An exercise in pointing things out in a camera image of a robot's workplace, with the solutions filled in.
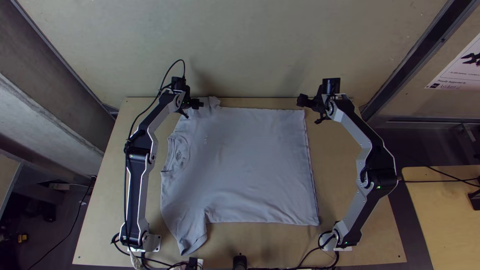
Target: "t-shirt hem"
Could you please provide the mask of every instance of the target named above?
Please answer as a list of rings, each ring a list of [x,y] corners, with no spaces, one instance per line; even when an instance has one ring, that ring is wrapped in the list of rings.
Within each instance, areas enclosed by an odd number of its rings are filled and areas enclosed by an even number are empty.
[[[198,248],[200,248],[207,241],[207,234],[200,236],[191,246],[184,246],[182,243],[178,242],[178,247],[180,249],[180,255],[188,255]]]

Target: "gray t-shirt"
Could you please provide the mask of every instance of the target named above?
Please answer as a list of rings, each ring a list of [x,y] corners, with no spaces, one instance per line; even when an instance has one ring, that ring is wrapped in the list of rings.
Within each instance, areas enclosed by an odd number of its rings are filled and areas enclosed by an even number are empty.
[[[303,110],[186,110],[168,138],[161,213],[182,255],[207,240],[206,223],[319,225]]]

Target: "desk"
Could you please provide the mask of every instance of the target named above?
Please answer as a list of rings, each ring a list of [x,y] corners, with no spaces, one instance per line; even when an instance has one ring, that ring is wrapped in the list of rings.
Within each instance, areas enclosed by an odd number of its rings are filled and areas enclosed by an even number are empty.
[[[0,153],[0,218],[4,213],[15,183],[20,162]]]
[[[461,179],[480,175],[479,165],[435,167]],[[452,180],[426,167],[406,167],[405,181]],[[478,269],[480,211],[468,193],[478,187],[459,182],[406,183],[436,270]]]
[[[300,109],[295,98],[221,98],[221,106],[264,109]],[[123,101],[98,173],[90,205],[83,222],[73,259],[74,264],[130,266],[128,256],[119,253],[110,240],[123,223],[123,177],[125,139],[135,116],[151,98],[127,98]],[[204,268],[231,268],[238,253],[247,256],[248,266],[256,268],[295,267],[317,246],[318,234],[331,230],[343,218],[356,192],[355,158],[360,147],[339,124],[314,121],[319,115],[306,111],[307,133],[315,179],[321,225],[295,226],[277,223],[215,223],[207,225],[208,239],[191,254],[205,260]],[[162,235],[160,252],[147,257],[176,263],[188,260],[180,256],[160,212],[160,170],[167,156],[167,137],[174,130],[179,114],[170,114],[157,129],[158,152],[148,183],[146,218],[150,231]],[[325,266],[332,253],[316,251],[304,265]],[[405,254],[389,200],[380,200],[363,228],[363,238],[353,251],[341,252],[339,266],[405,262]]]

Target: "metal frame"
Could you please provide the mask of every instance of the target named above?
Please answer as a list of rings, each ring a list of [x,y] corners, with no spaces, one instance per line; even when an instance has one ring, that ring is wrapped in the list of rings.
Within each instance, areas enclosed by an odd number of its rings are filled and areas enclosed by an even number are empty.
[[[420,71],[479,4],[480,0],[449,0],[443,6],[400,65],[363,108],[361,116],[365,121],[371,125],[381,122],[375,119],[380,110]]]

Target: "floor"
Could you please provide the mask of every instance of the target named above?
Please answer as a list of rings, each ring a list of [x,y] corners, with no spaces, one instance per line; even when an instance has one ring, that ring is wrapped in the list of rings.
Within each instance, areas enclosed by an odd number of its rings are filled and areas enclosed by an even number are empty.
[[[467,137],[456,129],[379,129],[385,145],[395,156],[397,169],[421,165],[467,165],[478,160],[468,149]],[[81,191],[69,191],[65,202],[57,209],[57,221],[48,223],[41,217],[25,218],[19,222],[18,230],[28,232],[29,242],[17,245],[16,256],[20,269],[27,269],[50,247],[55,245],[70,230],[82,198]],[[388,196],[402,239],[407,262],[337,267],[339,270],[413,270],[433,269],[422,235],[420,224],[405,184]],[[87,207],[80,208],[80,215],[71,236],[44,258],[32,270],[123,270],[131,267],[104,267],[72,265],[76,243]]]

